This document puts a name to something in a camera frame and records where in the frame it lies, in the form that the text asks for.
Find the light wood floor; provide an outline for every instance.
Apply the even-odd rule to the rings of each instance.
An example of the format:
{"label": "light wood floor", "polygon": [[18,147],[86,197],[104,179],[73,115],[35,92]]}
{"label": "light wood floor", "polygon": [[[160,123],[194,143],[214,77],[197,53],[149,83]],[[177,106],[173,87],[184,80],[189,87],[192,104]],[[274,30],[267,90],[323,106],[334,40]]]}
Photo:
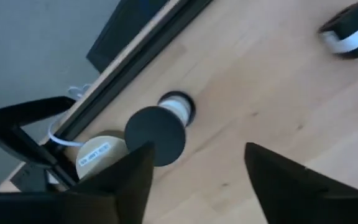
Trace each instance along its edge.
{"label": "light wood floor", "polygon": [[353,2],[214,0],[78,139],[122,130],[167,91],[195,99],[183,155],[155,170],[149,224],[265,223],[246,142],[358,188],[358,62],[316,36]]}

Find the white cable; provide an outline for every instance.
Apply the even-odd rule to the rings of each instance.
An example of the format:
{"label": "white cable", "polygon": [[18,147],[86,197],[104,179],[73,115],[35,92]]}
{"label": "white cable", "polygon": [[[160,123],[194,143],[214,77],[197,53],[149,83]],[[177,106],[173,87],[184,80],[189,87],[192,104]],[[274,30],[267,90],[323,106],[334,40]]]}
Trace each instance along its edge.
{"label": "white cable", "polygon": [[[91,86],[90,84],[85,84],[82,88],[77,87],[77,86],[70,86],[69,89],[68,89],[68,94],[71,95],[71,97],[74,98],[75,100],[79,100],[84,96],[84,93],[88,90],[88,88],[90,86]],[[49,127],[48,127],[48,136],[49,136],[49,138],[52,141],[54,141],[55,143],[61,144],[62,146],[69,146],[69,147],[81,147],[81,146],[83,146],[84,145],[83,142],[74,142],[74,141],[62,140],[60,138],[57,138],[53,134],[52,129],[53,129],[54,124],[57,121],[59,121],[60,118],[62,118],[64,114],[65,113],[63,113],[61,115],[58,115],[56,117],[56,119],[49,124]]]}

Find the black metal frame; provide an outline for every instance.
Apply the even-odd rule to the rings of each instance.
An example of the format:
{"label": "black metal frame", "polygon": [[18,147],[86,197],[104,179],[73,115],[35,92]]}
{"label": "black metal frame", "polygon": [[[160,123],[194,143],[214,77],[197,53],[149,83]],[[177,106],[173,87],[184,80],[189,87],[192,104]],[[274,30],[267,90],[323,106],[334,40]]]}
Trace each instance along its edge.
{"label": "black metal frame", "polygon": [[[55,135],[67,140],[76,138],[211,1],[179,1],[105,81],[87,97]],[[51,140],[43,147],[52,153],[62,152],[65,148]]]}

